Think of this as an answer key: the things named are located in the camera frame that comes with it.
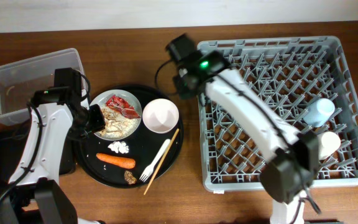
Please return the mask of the white plastic fork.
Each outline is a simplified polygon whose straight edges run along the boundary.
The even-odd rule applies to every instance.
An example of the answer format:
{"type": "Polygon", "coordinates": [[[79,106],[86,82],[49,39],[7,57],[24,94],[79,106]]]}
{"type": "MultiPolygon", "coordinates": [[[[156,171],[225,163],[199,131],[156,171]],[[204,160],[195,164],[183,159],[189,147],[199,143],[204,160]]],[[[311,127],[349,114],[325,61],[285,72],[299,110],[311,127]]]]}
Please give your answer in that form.
{"type": "Polygon", "coordinates": [[[158,150],[158,153],[154,157],[153,161],[144,169],[142,175],[140,176],[140,180],[145,182],[153,173],[154,168],[157,162],[161,159],[163,156],[165,150],[167,149],[171,139],[166,139],[163,144],[161,145],[160,149],[158,150]]]}

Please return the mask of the wooden chopstick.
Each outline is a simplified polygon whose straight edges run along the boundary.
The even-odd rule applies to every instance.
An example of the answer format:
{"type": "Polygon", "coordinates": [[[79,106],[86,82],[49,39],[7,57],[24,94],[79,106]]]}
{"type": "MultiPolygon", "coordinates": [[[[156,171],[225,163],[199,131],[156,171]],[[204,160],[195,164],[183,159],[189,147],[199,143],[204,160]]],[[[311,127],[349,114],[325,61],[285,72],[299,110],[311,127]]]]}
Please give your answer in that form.
{"type": "Polygon", "coordinates": [[[143,195],[146,195],[146,194],[147,194],[147,192],[148,192],[150,186],[152,185],[152,182],[153,182],[154,179],[156,178],[156,176],[157,176],[157,174],[158,174],[158,172],[159,172],[159,170],[160,170],[160,168],[161,168],[161,166],[162,166],[162,164],[163,164],[163,162],[164,162],[164,160],[165,160],[165,158],[166,158],[166,156],[167,156],[167,154],[168,154],[168,152],[169,152],[169,150],[170,150],[172,144],[174,143],[174,141],[175,141],[175,139],[176,139],[176,137],[177,137],[177,135],[178,135],[179,132],[180,132],[180,129],[177,128],[177,130],[175,131],[173,137],[171,138],[170,143],[168,144],[166,150],[164,151],[163,156],[161,157],[157,168],[154,170],[153,176],[151,177],[151,179],[150,179],[150,181],[149,181],[149,183],[148,183],[148,185],[147,185],[147,187],[146,187],[146,189],[145,189],[143,195]]]}

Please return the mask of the white bowl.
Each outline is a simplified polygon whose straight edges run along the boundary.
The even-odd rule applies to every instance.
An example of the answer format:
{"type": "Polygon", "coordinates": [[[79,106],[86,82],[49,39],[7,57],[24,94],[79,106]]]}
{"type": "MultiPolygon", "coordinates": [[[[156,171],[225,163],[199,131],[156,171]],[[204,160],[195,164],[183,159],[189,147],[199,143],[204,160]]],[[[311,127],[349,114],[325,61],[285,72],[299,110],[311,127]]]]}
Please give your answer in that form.
{"type": "Polygon", "coordinates": [[[171,131],[179,120],[177,106],[170,100],[159,98],[149,102],[142,112],[142,121],[152,132],[165,134],[171,131]]]}

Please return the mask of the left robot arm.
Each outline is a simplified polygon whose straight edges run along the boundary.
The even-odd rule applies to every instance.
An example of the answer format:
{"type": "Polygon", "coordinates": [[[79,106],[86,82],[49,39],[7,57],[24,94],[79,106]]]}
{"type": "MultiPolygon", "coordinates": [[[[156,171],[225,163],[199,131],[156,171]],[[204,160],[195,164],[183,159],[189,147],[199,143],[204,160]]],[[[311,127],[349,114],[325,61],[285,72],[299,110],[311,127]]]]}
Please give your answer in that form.
{"type": "Polygon", "coordinates": [[[30,129],[21,159],[0,190],[0,223],[86,223],[59,186],[67,139],[80,141],[104,128],[100,108],[88,104],[87,78],[59,68],[54,85],[27,102],[30,129]]]}

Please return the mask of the red snack wrapper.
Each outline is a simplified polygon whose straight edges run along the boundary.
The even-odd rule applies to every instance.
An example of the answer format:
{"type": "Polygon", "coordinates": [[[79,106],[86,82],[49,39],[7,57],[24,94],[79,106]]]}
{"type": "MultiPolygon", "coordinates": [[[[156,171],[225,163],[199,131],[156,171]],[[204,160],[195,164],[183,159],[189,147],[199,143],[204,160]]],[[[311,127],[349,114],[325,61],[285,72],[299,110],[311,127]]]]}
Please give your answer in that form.
{"type": "Polygon", "coordinates": [[[125,99],[113,95],[105,102],[105,106],[108,108],[120,113],[123,117],[128,119],[138,119],[140,118],[139,114],[136,112],[135,108],[131,106],[125,99]]]}

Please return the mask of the light blue cup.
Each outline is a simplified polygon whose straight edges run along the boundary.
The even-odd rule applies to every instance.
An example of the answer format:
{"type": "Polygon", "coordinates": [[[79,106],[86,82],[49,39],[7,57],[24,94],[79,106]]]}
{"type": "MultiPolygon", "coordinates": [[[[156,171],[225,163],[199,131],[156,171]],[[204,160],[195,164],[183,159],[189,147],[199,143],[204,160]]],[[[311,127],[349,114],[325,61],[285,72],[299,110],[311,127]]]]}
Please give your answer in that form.
{"type": "Polygon", "coordinates": [[[303,117],[304,122],[317,128],[328,121],[336,108],[331,100],[321,98],[310,104],[306,109],[307,114],[303,117]]]}

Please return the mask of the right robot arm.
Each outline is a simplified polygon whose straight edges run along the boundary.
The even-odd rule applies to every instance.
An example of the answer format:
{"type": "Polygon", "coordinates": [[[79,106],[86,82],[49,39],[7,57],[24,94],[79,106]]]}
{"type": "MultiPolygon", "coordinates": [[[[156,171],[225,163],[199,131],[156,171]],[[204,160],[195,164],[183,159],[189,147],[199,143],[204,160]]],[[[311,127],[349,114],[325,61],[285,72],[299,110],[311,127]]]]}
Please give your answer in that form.
{"type": "Polygon", "coordinates": [[[222,106],[261,151],[267,165],[260,183],[273,199],[270,222],[303,223],[305,202],[321,213],[309,191],[319,170],[317,135],[301,133],[279,117],[218,51],[203,54],[186,34],[165,49],[178,71],[173,82],[179,96],[204,94],[222,106]]]}

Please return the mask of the cream white cup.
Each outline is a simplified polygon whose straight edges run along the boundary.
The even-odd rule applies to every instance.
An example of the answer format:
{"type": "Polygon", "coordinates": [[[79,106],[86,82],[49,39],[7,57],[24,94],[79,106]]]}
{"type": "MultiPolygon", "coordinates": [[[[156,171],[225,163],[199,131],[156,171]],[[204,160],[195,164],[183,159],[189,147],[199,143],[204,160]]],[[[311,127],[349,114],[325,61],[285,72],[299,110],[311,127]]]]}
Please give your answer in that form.
{"type": "Polygon", "coordinates": [[[317,135],[319,143],[319,160],[324,160],[339,149],[340,137],[331,131],[317,135]]]}

